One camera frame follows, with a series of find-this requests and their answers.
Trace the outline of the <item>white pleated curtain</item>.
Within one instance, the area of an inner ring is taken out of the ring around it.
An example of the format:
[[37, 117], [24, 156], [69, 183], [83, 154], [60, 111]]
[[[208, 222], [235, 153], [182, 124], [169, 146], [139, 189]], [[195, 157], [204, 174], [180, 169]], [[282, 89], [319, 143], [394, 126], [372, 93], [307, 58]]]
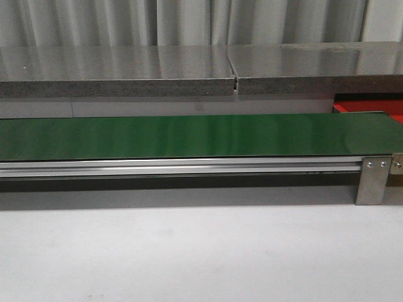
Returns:
[[401, 40], [401, 1], [1, 2], [2, 47]]

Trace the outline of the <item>red plastic tray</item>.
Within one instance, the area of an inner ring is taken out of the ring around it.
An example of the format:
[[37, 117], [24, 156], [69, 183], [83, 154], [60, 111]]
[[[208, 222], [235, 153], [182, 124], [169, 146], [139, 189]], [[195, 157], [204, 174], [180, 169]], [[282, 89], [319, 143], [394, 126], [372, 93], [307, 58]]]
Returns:
[[402, 124], [402, 100], [337, 101], [335, 113], [384, 112]]

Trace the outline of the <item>green conveyor belt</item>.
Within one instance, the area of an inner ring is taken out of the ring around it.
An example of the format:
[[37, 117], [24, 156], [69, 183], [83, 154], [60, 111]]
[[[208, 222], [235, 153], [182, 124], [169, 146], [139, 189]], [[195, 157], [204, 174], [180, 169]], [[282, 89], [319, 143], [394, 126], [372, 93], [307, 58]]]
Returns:
[[1, 120], [1, 160], [391, 155], [402, 125], [380, 113]]

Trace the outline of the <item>steel conveyor support bracket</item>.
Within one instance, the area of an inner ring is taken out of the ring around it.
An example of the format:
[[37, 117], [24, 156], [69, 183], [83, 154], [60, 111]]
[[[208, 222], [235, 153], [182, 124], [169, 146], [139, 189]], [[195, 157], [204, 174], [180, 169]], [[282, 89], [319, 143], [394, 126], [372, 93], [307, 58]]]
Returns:
[[391, 156], [363, 158], [355, 205], [382, 204], [391, 160]]

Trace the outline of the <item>grey stone countertop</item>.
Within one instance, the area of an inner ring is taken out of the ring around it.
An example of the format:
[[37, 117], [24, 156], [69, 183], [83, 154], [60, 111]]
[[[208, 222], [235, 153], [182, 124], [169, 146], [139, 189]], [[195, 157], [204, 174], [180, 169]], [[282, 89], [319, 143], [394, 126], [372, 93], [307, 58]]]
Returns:
[[2, 118], [330, 113], [402, 97], [402, 44], [4, 47]]

